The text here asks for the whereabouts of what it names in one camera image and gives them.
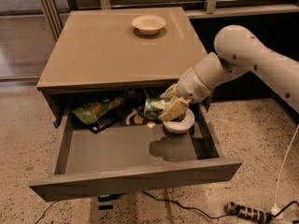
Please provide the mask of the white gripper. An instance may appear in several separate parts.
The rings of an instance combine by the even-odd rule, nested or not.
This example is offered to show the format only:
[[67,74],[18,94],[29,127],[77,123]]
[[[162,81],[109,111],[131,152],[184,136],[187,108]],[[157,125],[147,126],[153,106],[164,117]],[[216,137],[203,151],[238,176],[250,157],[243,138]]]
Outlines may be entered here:
[[193,68],[188,69],[178,79],[177,84],[171,85],[163,94],[162,99],[172,99],[165,110],[158,116],[161,121],[171,121],[184,114],[190,102],[201,103],[211,93]]

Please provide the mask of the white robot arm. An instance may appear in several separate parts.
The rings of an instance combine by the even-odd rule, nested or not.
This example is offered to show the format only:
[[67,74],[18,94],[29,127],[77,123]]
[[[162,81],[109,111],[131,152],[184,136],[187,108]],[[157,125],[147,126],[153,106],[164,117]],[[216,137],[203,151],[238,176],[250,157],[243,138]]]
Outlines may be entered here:
[[176,119],[189,104],[202,102],[217,86],[247,72],[255,74],[299,112],[299,62],[269,49],[239,25],[222,28],[215,36],[214,49],[161,95],[169,104],[159,115],[160,120]]

